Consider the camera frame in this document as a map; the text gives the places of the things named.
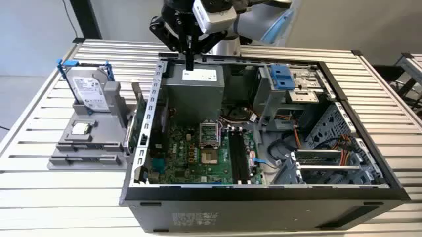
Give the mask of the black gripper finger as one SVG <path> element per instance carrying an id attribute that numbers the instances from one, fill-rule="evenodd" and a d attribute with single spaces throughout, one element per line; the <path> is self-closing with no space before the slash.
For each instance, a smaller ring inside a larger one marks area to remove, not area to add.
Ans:
<path id="1" fill-rule="evenodd" d="M 192 35 L 189 46 L 189 70 L 193 70 L 194 56 L 206 53 L 213 46 L 225 38 L 227 31 L 210 33 L 202 39 L 198 39 L 198 35 Z"/>
<path id="2" fill-rule="evenodd" d="M 190 56 L 186 51 L 184 51 L 184 45 L 180 43 L 178 38 L 166 29 L 165 21 L 160 16 L 152 17 L 149 22 L 149 31 L 172 52 L 177 51 L 184 54 L 185 70 L 190 70 Z"/>

